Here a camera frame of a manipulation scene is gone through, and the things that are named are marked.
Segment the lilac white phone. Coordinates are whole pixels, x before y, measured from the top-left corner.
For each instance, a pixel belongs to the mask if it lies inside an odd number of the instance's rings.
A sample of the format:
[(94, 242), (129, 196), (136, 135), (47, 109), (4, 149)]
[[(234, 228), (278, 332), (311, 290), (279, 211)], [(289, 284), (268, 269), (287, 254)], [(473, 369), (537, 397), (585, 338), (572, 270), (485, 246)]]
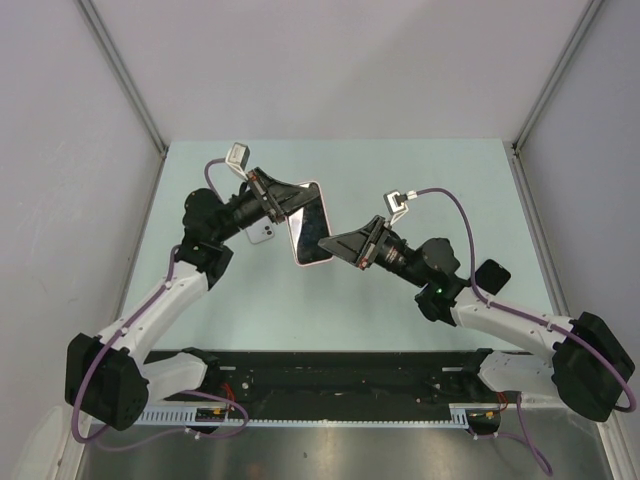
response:
[(249, 226), (246, 235), (252, 245), (258, 245), (275, 237), (274, 224), (268, 217), (264, 217)]

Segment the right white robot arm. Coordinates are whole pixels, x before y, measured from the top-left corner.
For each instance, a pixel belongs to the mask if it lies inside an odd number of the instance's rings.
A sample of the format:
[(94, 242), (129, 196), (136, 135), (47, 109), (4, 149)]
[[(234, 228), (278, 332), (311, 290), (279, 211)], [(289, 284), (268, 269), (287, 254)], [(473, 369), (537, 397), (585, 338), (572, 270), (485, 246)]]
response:
[(523, 359), (498, 351), (481, 353), (475, 367), (461, 376), (469, 399), (484, 401), (495, 391), (531, 392), (558, 398), (596, 422), (618, 409), (635, 365), (599, 316), (545, 316), (501, 304), (495, 295), (510, 274), (495, 261), (481, 265), (479, 279), (462, 279), (448, 239), (431, 238), (413, 249), (380, 216), (318, 245), (361, 270), (378, 265), (419, 287), (414, 299), (426, 319), (477, 330), (528, 352)]

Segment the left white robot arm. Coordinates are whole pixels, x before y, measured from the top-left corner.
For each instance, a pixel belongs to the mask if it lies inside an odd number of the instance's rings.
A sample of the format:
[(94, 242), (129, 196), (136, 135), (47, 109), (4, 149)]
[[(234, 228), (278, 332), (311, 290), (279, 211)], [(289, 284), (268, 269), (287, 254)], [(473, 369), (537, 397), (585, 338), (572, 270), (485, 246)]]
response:
[(148, 403), (176, 394), (214, 397), (221, 387), (214, 355), (189, 347), (150, 363), (149, 353), (222, 278), (233, 256), (227, 240), (264, 218), (282, 223), (319, 197), (316, 186), (285, 183), (259, 168), (247, 173), (240, 193), (228, 201), (210, 188), (192, 191), (184, 202), (182, 240), (171, 249), (155, 290), (133, 312), (94, 336), (78, 334), (68, 345), (64, 394), (74, 439), (88, 440), (79, 430), (81, 414), (123, 431)]

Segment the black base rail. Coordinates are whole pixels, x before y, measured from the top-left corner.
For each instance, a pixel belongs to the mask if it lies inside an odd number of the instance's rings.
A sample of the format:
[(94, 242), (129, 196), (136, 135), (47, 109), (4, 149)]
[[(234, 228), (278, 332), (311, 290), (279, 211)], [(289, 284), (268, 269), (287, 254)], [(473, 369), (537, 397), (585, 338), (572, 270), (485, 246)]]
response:
[(232, 391), (249, 414), (348, 419), (416, 419), (418, 410), (452, 404), (497, 409), (514, 405), (513, 387), (479, 379), (477, 351), (269, 352), (217, 351), (219, 371), (201, 390)]

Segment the right aluminium frame post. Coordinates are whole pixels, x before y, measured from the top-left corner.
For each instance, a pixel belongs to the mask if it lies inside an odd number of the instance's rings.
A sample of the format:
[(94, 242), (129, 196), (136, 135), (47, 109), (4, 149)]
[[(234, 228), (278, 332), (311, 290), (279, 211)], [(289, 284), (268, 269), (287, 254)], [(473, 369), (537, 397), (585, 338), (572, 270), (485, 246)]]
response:
[(586, 41), (591, 29), (594, 27), (599, 15), (608, 4), (605, 0), (590, 0), (586, 3), (575, 26), (555, 60), (552, 69), (547, 76), (543, 86), (537, 95), (532, 107), (517, 135), (511, 141), (511, 148), (516, 155), (519, 155), (526, 145), (533, 130), (541, 120), (546, 108), (561, 85), (570, 67), (576, 60), (580, 49)]

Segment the aluminium frame post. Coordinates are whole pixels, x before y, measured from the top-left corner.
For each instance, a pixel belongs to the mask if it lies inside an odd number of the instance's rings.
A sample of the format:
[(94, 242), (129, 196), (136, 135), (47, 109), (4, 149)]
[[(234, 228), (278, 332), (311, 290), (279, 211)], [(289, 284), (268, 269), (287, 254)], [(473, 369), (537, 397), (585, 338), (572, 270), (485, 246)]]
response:
[(168, 152), (168, 145), (163, 139), (160, 129), (153, 119), (148, 105), (95, 2), (91, 0), (75, 0), (74, 5), (77, 7), (106, 64), (154, 149), (161, 158), (165, 158)]
[(546, 108), (561, 85), (570, 67), (576, 60), (580, 49), (586, 41), (591, 29), (594, 27), (599, 15), (608, 4), (605, 0), (590, 0), (586, 3), (575, 26), (555, 60), (552, 69), (547, 76), (543, 86), (537, 95), (532, 107), (517, 135), (511, 141), (511, 148), (516, 155), (519, 155), (526, 145), (533, 130), (541, 120)]

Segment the left aluminium frame post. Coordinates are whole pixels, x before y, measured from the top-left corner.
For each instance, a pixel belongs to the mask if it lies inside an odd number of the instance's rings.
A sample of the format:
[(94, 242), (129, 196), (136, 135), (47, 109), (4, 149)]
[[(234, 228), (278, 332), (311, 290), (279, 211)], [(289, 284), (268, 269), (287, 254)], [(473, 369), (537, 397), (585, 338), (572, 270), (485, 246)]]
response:
[(74, 5), (77, 7), (106, 64), (154, 149), (161, 158), (165, 158), (168, 152), (168, 145), (163, 139), (160, 129), (153, 119), (148, 105), (95, 2), (91, 0), (75, 0)]

